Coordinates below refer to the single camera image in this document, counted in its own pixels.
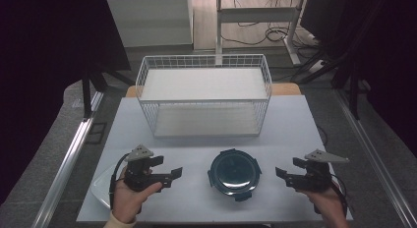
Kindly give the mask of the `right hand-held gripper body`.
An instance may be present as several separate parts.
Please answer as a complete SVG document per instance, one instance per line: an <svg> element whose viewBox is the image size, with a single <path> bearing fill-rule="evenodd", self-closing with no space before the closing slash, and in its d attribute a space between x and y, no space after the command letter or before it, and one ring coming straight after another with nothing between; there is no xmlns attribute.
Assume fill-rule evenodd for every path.
<svg viewBox="0 0 417 228"><path fill-rule="evenodd" d="M329 170L331 163L348 163L347 157L338 156L319 149L304 156L307 161L306 174L295 177L294 186L298 190L323 192L332 184Z"/></svg>

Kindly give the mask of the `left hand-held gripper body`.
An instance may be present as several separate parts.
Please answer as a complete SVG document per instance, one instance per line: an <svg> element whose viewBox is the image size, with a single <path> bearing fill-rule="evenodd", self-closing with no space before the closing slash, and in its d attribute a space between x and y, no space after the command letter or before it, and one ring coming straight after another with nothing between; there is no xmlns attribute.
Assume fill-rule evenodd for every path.
<svg viewBox="0 0 417 228"><path fill-rule="evenodd" d="M127 168L124 183L131 190L141 192L158 182L158 177L149 172L151 169L149 163L152 158L154 158L153 152L142 144L139 144L125 158Z"/></svg>

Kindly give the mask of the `white square lidded container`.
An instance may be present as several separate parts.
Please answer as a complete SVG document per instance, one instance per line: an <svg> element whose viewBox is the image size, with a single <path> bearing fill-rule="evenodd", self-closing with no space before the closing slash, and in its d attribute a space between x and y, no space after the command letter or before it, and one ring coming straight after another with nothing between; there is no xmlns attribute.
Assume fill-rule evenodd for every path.
<svg viewBox="0 0 417 228"><path fill-rule="evenodd" d="M110 207L109 188L115 164L111 165L92 180L90 191L105 207Z"/></svg>

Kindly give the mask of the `round dark lid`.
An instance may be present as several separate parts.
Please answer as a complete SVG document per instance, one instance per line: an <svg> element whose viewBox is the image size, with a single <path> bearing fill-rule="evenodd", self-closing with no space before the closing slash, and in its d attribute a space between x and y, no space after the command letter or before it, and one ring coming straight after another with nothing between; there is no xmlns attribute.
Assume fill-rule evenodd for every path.
<svg viewBox="0 0 417 228"><path fill-rule="evenodd" d="M258 186L262 170L256 158L235 148L222 151L211 163L208 180L236 201L248 200Z"/></svg>

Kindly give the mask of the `person's left hand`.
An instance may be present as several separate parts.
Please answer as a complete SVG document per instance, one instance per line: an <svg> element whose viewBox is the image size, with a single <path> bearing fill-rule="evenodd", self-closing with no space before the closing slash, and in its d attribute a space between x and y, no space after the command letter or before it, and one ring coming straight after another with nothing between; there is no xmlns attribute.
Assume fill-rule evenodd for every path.
<svg viewBox="0 0 417 228"><path fill-rule="evenodd" d="M111 214L123 224L131 224L136 221L136 216L142 208L142 204L162 188L160 182L156 182L142 192L131 190L124 182L126 169L123 169L116 182L114 201Z"/></svg>

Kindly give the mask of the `person's right hand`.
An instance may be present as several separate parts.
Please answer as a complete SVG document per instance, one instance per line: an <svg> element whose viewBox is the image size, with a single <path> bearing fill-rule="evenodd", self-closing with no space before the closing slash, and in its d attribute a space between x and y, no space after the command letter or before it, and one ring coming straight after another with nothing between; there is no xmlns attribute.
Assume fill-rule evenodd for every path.
<svg viewBox="0 0 417 228"><path fill-rule="evenodd" d="M328 189L321 193L308 191L302 191L301 193L306 195L310 202L320 211L327 228L349 228L342 204L333 189Z"/></svg>

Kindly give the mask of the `wooden table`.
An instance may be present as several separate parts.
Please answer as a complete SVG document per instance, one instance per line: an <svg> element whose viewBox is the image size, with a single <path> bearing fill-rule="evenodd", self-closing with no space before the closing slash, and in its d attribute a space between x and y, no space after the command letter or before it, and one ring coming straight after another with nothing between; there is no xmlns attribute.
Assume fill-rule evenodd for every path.
<svg viewBox="0 0 417 228"><path fill-rule="evenodd" d="M271 85L272 95L301 95L301 90L298 85L294 83L280 83ZM126 92L126 97L135 97L136 88L130 86Z"/></svg>

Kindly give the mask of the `black metal stand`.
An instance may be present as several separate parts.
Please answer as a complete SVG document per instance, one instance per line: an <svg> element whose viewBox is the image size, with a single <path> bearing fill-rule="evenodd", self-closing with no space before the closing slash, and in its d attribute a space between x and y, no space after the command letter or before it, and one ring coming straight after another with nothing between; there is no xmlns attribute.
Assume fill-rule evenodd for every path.
<svg viewBox="0 0 417 228"><path fill-rule="evenodd" d="M332 88L342 89L346 83L349 83L348 109L353 117L356 120L359 120L358 95L361 90L359 87L359 70L357 69L355 51L353 49L348 48L341 56L328 61L318 71L300 80L297 79L299 75L307 72L314 65L314 62L321 59L324 55L325 52L323 50L318 51L297 70L296 74L291 77L290 81L297 85L303 85L326 73L329 73L330 71L336 70L336 73L330 81L330 85Z"/></svg>
<svg viewBox="0 0 417 228"><path fill-rule="evenodd" d="M92 68L86 68L84 70L83 77L82 77L84 120L85 121L89 119L92 115L92 103L91 103L89 85L93 85L95 90L98 92L105 92L108 87L108 84L106 80L104 79L103 74L108 74L111 77L121 81L122 83L128 86L132 86L134 84L133 80L105 66L96 65L95 67L92 67Z"/></svg>

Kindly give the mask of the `white cabinet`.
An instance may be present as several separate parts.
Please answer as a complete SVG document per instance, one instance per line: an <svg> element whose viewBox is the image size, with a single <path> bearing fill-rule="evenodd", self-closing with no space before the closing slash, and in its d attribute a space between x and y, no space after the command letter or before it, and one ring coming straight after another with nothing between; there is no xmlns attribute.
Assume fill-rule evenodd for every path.
<svg viewBox="0 0 417 228"><path fill-rule="evenodd" d="M191 45L191 0L108 0L124 47Z"/></svg>

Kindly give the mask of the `aluminium rail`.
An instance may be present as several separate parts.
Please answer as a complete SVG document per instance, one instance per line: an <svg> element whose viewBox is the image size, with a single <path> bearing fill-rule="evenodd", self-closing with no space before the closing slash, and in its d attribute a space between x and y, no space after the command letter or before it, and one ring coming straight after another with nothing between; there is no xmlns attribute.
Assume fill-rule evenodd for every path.
<svg viewBox="0 0 417 228"><path fill-rule="evenodd" d="M387 194L390 203L393 205L404 228L417 228L417 218L414 215L409 202L406 200L400 187L394 182L385 164L379 156L373 142L365 131L363 125L355 118L348 106L348 99L341 90L335 90L334 95L349 122L358 142L361 144L374 171Z"/></svg>
<svg viewBox="0 0 417 228"><path fill-rule="evenodd" d="M92 100L89 102L91 113L86 118L86 120L83 120L79 125L79 128L71 141L71 144L63 158L59 170L55 175L51 187L49 188L49 191L30 228L48 227L55 212L55 209L58 205L58 202L63 195L63 192L68 184L72 171L76 165L81 149L86 141L87 135L95 118L96 111L100 105L103 96L103 92L97 91L93 95Z"/></svg>

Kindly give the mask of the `white desk frame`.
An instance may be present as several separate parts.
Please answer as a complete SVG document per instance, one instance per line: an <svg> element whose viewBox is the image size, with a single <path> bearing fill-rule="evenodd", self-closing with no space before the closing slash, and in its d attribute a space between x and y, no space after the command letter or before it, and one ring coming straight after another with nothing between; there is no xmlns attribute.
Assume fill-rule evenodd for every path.
<svg viewBox="0 0 417 228"><path fill-rule="evenodd" d="M284 45L294 66L300 66L301 61L293 45L293 36L304 0L299 0L295 7L274 7L274 8L222 8L221 0L216 0L216 40L215 53L222 53L222 24L237 23L288 23L287 35L283 38Z"/></svg>

